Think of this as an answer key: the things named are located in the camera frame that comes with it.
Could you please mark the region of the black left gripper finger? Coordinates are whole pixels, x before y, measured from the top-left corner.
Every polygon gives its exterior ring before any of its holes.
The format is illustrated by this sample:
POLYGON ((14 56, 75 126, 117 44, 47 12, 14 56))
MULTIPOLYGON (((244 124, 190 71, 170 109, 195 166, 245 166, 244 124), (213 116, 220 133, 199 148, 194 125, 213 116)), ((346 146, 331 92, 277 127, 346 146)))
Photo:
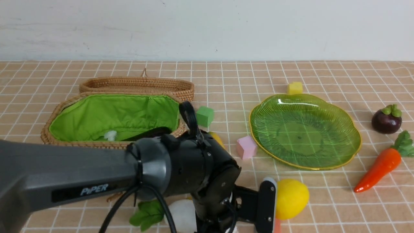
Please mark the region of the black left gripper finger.
POLYGON ((260 184, 257 202, 255 230, 257 233, 273 233, 278 199, 278 185, 271 177, 265 177, 260 184))

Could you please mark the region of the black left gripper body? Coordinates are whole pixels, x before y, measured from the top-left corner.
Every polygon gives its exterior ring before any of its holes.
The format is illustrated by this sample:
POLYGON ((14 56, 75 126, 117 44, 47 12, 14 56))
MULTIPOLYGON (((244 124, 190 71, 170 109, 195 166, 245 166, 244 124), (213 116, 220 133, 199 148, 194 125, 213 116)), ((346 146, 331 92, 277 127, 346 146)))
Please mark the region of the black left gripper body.
POLYGON ((255 223, 258 192, 235 184, 240 173, 238 165, 225 165, 191 193, 197 233, 231 233, 238 221, 255 223))

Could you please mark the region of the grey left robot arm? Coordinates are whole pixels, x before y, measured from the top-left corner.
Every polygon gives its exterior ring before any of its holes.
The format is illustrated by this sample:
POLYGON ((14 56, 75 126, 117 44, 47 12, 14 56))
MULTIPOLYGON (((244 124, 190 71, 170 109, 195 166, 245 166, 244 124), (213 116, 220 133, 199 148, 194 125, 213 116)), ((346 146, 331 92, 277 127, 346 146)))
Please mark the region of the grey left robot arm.
POLYGON ((237 221, 258 233, 276 230, 277 185, 259 191, 235 184, 241 168, 209 134, 142 138, 125 150, 1 140, 1 232, 19 233, 33 212, 124 192, 105 218, 104 233, 132 194, 157 198, 177 232, 164 197, 191 194, 197 233, 232 232, 237 221))

